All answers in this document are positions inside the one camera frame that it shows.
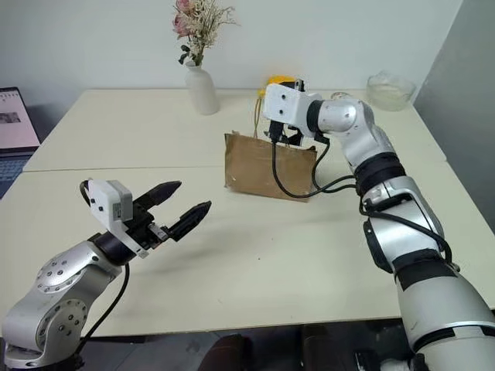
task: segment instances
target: white vase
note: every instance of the white vase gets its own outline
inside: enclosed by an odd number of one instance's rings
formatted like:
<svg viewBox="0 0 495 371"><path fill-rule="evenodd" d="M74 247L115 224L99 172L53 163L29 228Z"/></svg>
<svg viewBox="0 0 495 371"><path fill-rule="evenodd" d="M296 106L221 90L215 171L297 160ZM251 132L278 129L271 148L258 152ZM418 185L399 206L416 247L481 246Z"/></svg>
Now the white vase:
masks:
<svg viewBox="0 0 495 371"><path fill-rule="evenodd" d="M214 114L220 109L217 92L211 80L210 74L196 66L193 61L186 63L186 85L196 111L200 114Z"/></svg>

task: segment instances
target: black cable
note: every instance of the black cable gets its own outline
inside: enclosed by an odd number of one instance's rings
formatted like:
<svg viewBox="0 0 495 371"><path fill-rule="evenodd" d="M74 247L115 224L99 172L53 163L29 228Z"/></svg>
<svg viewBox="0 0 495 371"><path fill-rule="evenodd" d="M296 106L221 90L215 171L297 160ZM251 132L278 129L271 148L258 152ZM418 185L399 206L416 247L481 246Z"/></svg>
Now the black cable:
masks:
<svg viewBox="0 0 495 371"><path fill-rule="evenodd" d="M271 170L273 172L273 177L274 177L278 187L283 191L283 193L285 193L287 196L292 197L294 199L308 199L309 197L313 197L314 195L317 195L319 193L323 193L325 190L327 190L331 186L335 185L335 181L330 182L329 184L323 186L322 188L317 189L314 192L310 192L307 195L295 195L294 193L289 192L283 186L282 182L280 182L280 179L278 178L278 175L277 175L277 145L274 142L271 143ZM337 190L340 191L342 189L350 189L350 188L356 188L356 186L354 184L342 185L338 189L335 189L335 192L337 192Z"/></svg>
<svg viewBox="0 0 495 371"><path fill-rule="evenodd" d="M75 354L77 355L80 354L80 352L83 350L83 347L86 345L90 337L94 334L94 332L98 329L98 327L100 327L101 323L103 323L103 321L108 317L111 311L114 310L117 303L121 300L122 296L125 293L125 289L127 288L127 285L129 283L130 275L131 275L131 268L129 267L129 263L127 263L125 265L125 276L124 276L124 282L122 282L121 290L118 292L117 296L115 297L114 301L110 304L107 311L100 317L100 319L96 321L96 323L93 325L91 330L88 331L87 334L80 341Z"/></svg>
<svg viewBox="0 0 495 371"><path fill-rule="evenodd" d="M447 241L445 241L442 236L429 230L428 228L425 228L423 226L420 226L419 224L413 223L410 220L401 218L400 216L387 214L387 213L381 213L378 211L366 211L366 210L364 210L364 205L363 205L362 199L360 199L360 201L359 201L359 212L361 215L368 216L370 218L390 220L392 222L404 224L405 226L408 226L409 228L412 228L413 230L417 230L418 232L421 232L421 233L425 234L426 236L431 237L440 246L440 250L445 253L445 261L449 264L452 263L452 249L450 248L449 243Z"/></svg>
<svg viewBox="0 0 495 371"><path fill-rule="evenodd" d="M330 142L328 142L326 144L325 150L316 159L315 165L312 167L312 170L311 170L311 180L312 180L312 184L315 186L316 189L321 189L321 187L319 186L318 182L316 181L316 168L318 167L319 163L323 160L323 158L326 156L326 154L328 153L329 150L330 150ZM354 175L341 176L340 178L335 179L334 181L330 182L329 184L331 184L332 186L334 186L335 184L340 183L340 182L343 182L344 180L348 180L348 179L354 180L355 179L354 178ZM346 188L356 188L356 186L355 185L351 185L351 187L343 186L343 187L338 187L338 188L335 188L335 189L323 190L322 192L323 193L335 193L335 192L339 192L342 189L346 189Z"/></svg>
<svg viewBox="0 0 495 371"><path fill-rule="evenodd" d="M87 205L90 206L90 198L87 196L87 180L84 180L79 184L79 191L83 196L84 201L86 201Z"/></svg>

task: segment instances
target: paper bag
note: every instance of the paper bag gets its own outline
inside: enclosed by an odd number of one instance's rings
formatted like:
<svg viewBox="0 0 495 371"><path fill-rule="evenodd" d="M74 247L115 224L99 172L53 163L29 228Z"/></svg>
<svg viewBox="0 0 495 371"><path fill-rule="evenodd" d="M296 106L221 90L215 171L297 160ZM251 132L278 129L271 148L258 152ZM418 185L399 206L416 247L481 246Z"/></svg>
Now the paper bag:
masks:
<svg viewBox="0 0 495 371"><path fill-rule="evenodd" d="M271 142L240 134L225 134L225 186L236 192L291 199L283 193L271 172ZM312 190L311 171L316 151L277 146L277 175L284 187L296 195Z"/></svg>

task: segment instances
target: dark floor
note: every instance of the dark floor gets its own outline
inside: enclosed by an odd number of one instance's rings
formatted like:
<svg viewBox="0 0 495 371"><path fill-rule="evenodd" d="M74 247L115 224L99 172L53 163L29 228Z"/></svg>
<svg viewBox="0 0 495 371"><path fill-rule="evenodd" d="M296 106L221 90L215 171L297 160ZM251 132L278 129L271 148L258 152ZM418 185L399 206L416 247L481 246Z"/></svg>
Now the dark floor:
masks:
<svg viewBox="0 0 495 371"><path fill-rule="evenodd" d="M353 350L365 348L376 350L381 359L403 359L408 356L407 339L399 320L339 322L324 326L335 340L338 352L347 353L350 356L348 359L352 359ZM302 370L301 326L298 325L154 335L133 338L135 342L121 342L120 338L96 338L87 343L82 353L85 362L82 370L196 370L208 349L219 338L234 333L241 333L253 342L252 370Z"/></svg>

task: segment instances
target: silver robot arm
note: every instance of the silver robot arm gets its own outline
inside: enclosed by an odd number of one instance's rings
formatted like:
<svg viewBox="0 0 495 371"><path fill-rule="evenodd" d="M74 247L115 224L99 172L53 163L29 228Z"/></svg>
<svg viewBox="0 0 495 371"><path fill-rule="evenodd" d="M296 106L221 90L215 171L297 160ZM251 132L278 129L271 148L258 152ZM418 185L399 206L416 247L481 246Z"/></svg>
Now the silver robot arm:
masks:
<svg viewBox="0 0 495 371"><path fill-rule="evenodd" d="M80 340L93 302L136 256L144 258L168 239L180 240L208 213L211 202L194 206L171 226L157 226L148 212L180 186L167 182L134 202L120 182L81 183L93 215L108 230L48 260L34 285L2 324L4 362L11 369L77 369Z"/></svg>
<svg viewBox="0 0 495 371"><path fill-rule="evenodd" d="M416 354L411 369L495 369L495 317L452 263L442 225L375 125L371 108L353 98L322 100L299 91L298 85L269 85L264 116L298 128L306 137L331 134L339 139L356 178L360 210L367 216L364 233L371 255L380 269L394 274L405 331Z"/></svg>

